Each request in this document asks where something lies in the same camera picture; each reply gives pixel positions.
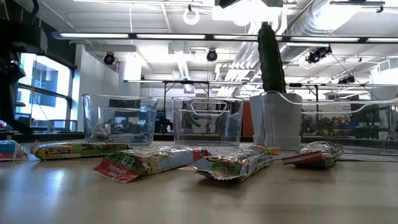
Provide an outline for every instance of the green plant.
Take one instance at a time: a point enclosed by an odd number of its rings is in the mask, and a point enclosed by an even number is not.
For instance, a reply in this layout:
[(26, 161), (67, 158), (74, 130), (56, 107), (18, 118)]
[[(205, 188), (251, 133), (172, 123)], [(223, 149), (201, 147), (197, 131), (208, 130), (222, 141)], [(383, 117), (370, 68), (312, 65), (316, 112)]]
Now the green plant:
[(264, 91), (286, 93), (285, 72), (280, 59), (275, 32), (267, 23), (261, 24), (258, 35), (262, 88)]

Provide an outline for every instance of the clear plastic bin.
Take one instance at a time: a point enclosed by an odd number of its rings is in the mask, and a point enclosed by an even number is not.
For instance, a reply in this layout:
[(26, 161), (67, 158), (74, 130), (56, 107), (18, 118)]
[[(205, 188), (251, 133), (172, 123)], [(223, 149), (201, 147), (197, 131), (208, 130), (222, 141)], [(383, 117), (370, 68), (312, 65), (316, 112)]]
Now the clear plastic bin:
[(173, 98), (174, 143), (188, 146), (238, 146), (243, 100)]
[(87, 142), (152, 144), (158, 100), (132, 96), (81, 97)]
[[(283, 102), (265, 100), (269, 94)], [(398, 98), (297, 103), (280, 93), (262, 93), (261, 97), (268, 146), (284, 145), (298, 138), (301, 146), (330, 141), (342, 144), (345, 153), (398, 156)], [(286, 114), (279, 116), (281, 105), (289, 107), (290, 118), (299, 119), (299, 122), (292, 121)], [(282, 147), (282, 150), (299, 148), (300, 144)]]

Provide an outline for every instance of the table surface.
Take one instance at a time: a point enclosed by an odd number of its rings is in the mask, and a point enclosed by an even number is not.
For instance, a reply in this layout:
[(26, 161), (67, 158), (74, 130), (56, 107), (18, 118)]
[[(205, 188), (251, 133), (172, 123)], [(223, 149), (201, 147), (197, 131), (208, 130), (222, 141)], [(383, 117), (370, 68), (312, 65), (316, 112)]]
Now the table surface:
[(101, 158), (0, 163), (1, 223), (397, 223), (398, 163), (281, 161), (241, 183), (170, 170), (120, 184)]

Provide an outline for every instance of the ceiling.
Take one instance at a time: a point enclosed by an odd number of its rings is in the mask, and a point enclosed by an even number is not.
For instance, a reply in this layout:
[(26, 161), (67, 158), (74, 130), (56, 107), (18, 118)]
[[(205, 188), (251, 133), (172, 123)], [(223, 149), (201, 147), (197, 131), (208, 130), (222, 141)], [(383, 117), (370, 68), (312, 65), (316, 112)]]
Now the ceiling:
[[(15, 0), (28, 11), (32, 10), (31, 0)], [(185, 6), (139, 5), (139, 4), (106, 4), (103, 2), (76, 2), (74, 0), (43, 0), (40, 4), (39, 17), (54, 28), (65, 31), (78, 32), (175, 32), (175, 33), (209, 33), (209, 34), (246, 34), (250, 28), (237, 26), (232, 21), (214, 21), (211, 17), (212, 0), (203, 1), (205, 6), (200, 9), (207, 12), (200, 13), (200, 20), (196, 25), (188, 25), (183, 20)], [(287, 20), (298, 14), (310, 0), (296, 0), (297, 6), (287, 10)], [(333, 35), (383, 35), (397, 36), (398, 5), (385, 7), (384, 12), (376, 13), (376, 7), (358, 11), (347, 23), (334, 31)], [(177, 62), (169, 57), (169, 41), (144, 40), (101, 40), (92, 41), (86, 45), (90, 50), (92, 45), (135, 45), (141, 53), (147, 66), (142, 69), (146, 77), (155, 74), (170, 74), (177, 68)], [(195, 51), (190, 61), (190, 70), (209, 70), (214, 72), (216, 64), (234, 60), (239, 52), (239, 42), (189, 42), (191, 47), (205, 49)], [(215, 48), (218, 62), (207, 62), (206, 50)], [(356, 78), (360, 82), (368, 80), (370, 67), (386, 59), (388, 56), (398, 55), (396, 45), (367, 45), (367, 44), (331, 44), (333, 54), (316, 65), (302, 60), (292, 62), (292, 66), (285, 69), (287, 82), (307, 82), (308, 79), (328, 82), (332, 76), (356, 67)], [(100, 50), (98, 58), (105, 54)]]

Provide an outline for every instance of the security camera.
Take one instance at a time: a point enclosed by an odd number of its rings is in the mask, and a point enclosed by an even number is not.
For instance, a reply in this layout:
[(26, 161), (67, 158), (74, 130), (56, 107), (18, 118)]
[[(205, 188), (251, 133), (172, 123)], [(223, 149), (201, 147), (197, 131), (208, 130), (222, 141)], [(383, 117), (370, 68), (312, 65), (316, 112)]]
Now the security camera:
[(209, 52), (207, 53), (207, 61), (208, 62), (214, 62), (217, 60), (217, 53), (215, 49), (210, 49)]
[(114, 52), (107, 52), (104, 58), (104, 63), (107, 65), (113, 65), (116, 63), (116, 59), (114, 57)]

